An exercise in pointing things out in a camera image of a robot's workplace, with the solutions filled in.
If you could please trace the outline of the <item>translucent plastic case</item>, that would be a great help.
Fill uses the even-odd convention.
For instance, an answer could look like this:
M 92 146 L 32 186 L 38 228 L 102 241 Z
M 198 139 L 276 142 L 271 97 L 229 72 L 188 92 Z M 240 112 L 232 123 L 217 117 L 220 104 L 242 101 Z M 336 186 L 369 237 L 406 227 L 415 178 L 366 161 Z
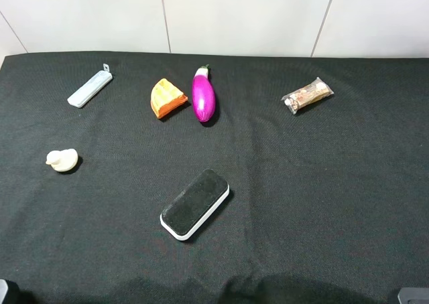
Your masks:
M 103 64 L 103 69 L 98 71 L 86 83 L 84 83 L 77 91 L 68 97 L 69 105 L 76 108 L 82 108 L 92 97 L 94 97 L 102 88 L 110 81 L 113 75 L 110 72 L 108 64 Z

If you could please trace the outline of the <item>purple toy eggplant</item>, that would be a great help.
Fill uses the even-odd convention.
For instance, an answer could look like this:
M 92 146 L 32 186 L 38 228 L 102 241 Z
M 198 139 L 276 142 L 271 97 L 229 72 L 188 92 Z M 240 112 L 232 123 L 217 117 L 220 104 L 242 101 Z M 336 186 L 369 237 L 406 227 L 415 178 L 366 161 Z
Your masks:
M 215 113 L 215 92 L 209 80 L 209 65 L 201 66 L 192 80 L 192 105 L 196 118 L 208 122 Z

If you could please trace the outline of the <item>orange waffle wedge toy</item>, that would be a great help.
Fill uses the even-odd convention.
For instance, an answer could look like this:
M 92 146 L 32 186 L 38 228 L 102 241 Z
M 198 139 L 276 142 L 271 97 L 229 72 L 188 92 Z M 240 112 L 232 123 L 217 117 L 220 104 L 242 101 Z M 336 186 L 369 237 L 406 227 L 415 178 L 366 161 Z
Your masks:
M 188 97 L 166 78 L 162 78 L 151 91 L 150 105 L 158 119 L 188 101 Z

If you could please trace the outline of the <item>black white board eraser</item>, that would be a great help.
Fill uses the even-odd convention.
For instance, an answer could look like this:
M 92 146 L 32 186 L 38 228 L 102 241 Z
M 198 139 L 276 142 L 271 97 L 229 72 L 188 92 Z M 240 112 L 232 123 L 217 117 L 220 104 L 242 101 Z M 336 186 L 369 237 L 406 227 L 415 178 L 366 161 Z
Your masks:
M 225 201 L 229 192 L 226 179 L 205 169 L 162 210 L 160 223 L 176 240 L 188 240 Z

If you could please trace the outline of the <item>wrapped snack bar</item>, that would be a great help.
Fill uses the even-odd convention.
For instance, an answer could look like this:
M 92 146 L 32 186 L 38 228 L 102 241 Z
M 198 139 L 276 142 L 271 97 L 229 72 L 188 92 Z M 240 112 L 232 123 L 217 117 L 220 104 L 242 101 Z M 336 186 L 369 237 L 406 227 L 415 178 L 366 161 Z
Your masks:
M 317 77 L 310 84 L 283 96 L 281 100 L 295 115 L 301 108 L 333 94 L 334 92 L 330 86 Z

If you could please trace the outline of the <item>black cloth table cover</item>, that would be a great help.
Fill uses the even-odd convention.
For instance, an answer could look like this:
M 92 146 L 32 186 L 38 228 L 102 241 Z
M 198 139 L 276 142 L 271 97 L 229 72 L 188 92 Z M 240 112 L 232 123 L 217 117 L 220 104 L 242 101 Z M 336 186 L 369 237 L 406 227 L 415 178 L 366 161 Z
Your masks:
M 4 59 L 2 303 L 406 287 L 428 287 L 426 59 Z

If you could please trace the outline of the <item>cream rubber duck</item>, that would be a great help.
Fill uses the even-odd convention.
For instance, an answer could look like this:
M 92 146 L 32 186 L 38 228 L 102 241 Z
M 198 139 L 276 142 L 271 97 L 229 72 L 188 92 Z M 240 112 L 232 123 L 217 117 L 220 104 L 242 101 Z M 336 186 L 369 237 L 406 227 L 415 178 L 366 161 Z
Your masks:
M 46 165 L 57 172 L 70 171 L 77 163 L 78 153 L 75 149 L 51 151 L 46 156 Z

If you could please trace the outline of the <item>grey device bottom right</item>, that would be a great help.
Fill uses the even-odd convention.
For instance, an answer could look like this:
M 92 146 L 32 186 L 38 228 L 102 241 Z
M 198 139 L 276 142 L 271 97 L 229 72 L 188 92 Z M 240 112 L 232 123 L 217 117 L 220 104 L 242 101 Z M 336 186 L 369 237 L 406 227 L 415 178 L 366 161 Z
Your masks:
M 429 288 L 404 287 L 400 289 L 397 299 L 400 304 L 429 304 Z

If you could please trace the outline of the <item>grey device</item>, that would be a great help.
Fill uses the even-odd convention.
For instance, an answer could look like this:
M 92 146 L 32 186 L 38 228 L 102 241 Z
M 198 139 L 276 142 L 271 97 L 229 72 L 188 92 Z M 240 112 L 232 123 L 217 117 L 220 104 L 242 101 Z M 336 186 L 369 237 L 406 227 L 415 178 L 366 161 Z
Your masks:
M 400 289 L 397 299 L 400 304 L 429 304 L 429 288 L 404 287 Z
M 6 280 L 0 280 L 0 304 L 5 304 L 9 292 L 9 285 Z

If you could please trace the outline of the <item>grey device bottom left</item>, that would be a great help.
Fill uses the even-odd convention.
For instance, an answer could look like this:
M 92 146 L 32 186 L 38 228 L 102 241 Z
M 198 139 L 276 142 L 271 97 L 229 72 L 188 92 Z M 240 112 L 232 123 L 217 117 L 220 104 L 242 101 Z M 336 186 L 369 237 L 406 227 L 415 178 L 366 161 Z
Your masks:
M 9 292 L 9 285 L 6 280 L 0 280 L 0 304 L 5 304 Z

